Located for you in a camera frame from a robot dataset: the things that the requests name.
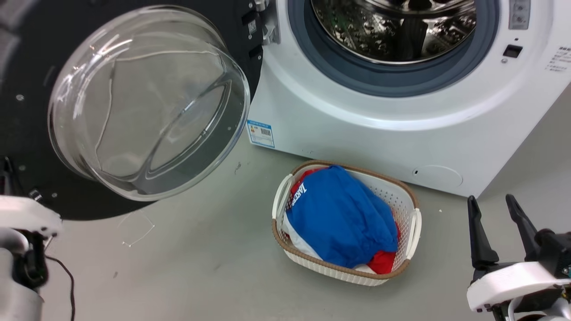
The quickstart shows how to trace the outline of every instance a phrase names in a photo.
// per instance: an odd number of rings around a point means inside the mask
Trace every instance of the door hinge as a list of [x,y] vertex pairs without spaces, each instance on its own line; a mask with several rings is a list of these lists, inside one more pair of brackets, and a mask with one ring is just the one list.
[[260,13],[260,18],[262,19],[262,44],[279,44],[281,38],[279,32],[278,4],[276,0],[254,0],[254,2],[256,3],[256,11]]

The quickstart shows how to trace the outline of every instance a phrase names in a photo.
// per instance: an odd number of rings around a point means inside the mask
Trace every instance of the concrete floor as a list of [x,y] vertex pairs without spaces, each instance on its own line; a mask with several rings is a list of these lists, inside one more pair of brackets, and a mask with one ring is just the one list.
[[[506,192],[538,228],[571,227],[565,213],[571,152],[553,160],[549,153],[561,148],[545,146],[571,137],[563,121],[571,116],[568,101],[569,90],[480,199],[501,260],[524,257]],[[542,157],[548,168],[537,163]],[[280,181],[303,161],[252,146],[244,135],[219,168],[181,195],[128,217],[65,222],[49,254],[75,276],[76,320],[493,320],[470,312],[466,301],[473,270],[459,196],[413,186],[423,213],[419,247],[406,272],[379,287],[344,283],[291,262],[272,236],[271,204]],[[134,245],[123,244],[152,224]],[[44,320],[67,320],[68,277],[49,267]]]

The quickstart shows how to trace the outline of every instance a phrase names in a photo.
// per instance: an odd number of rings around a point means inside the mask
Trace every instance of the washing machine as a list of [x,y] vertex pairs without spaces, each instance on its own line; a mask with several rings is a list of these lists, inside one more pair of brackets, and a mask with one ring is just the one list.
[[2,192],[131,212],[253,144],[479,195],[571,79],[566,0],[7,0]]
[[569,1],[275,9],[251,142],[457,195],[484,191],[571,80]]

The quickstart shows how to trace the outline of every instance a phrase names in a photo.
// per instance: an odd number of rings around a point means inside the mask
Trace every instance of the washing machine door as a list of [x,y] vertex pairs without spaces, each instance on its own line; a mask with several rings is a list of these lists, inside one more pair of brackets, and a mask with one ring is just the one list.
[[[100,218],[211,173],[235,146],[259,80],[253,3],[50,2],[22,6],[20,27],[5,30],[17,42],[0,126],[15,137],[0,154],[20,169],[23,192],[64,218]],[[54,7],[69,19],[55,21]]]

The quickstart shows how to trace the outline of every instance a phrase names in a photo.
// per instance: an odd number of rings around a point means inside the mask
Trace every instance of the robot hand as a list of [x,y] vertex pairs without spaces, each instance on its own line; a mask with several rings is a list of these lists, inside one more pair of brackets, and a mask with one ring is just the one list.
[[520,321],[571,320],[571,233],[537,232],[513,195],[506,196],[525,248],[525,262],[498,263],[480,222],[476,198],[468,198],[474,277],[468,287],[472,311],[488,311],[497,321],[516,321],[515,312],[536,312]]
[[14,193],[8,159],[0,159],[0,320],[36,321],[48,279],[45,246],[63,231],[60,216]]

